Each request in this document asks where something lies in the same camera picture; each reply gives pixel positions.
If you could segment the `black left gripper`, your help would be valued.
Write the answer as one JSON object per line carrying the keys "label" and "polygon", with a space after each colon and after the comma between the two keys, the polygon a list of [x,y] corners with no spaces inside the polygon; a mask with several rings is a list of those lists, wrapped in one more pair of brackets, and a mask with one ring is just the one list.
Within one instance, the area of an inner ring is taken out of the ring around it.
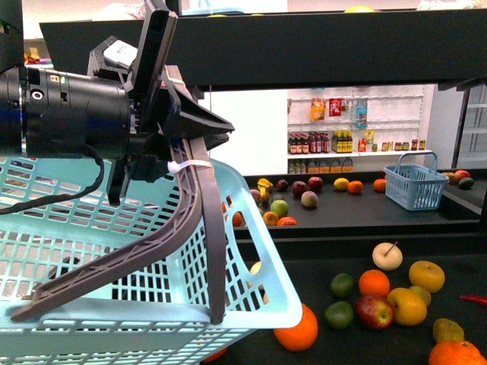
{"label": "black left gripper", "polygon": [[118,205],[132,180],[152,183],[171,170],[180,140],[202,139],[207,149],[228,141],[234,127],[201,107],[175,65],[166,64],[177,14],[163,1],[146,1],[138,46],[114,36],[90,53],[88,75],[114,77],[128,97],[130,123],[124,155],[113,161],[107,183],[110,204]]}

